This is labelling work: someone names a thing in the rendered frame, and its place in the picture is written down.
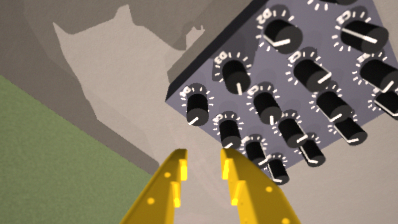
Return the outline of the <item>dark grey knob box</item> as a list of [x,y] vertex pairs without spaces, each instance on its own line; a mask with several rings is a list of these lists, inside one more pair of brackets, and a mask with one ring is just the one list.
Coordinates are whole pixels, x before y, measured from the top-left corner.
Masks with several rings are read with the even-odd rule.
[[361,126],[383,113],[398,121],[388,38],[373,0],[253,0],[169,85],[165,103],[284,185],[287,168],[321,166],[321,149],[342,137],[363,143]]

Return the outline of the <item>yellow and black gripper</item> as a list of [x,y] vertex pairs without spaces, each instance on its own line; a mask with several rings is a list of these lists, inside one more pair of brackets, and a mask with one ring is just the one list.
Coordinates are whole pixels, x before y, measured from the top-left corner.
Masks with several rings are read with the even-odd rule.
[[[283,191],[233,148],[221,149],[222,178],[241,224],[301,224]],[[187,179],[187,149],[174,150],[162,163],[120,224],[173,224]]]

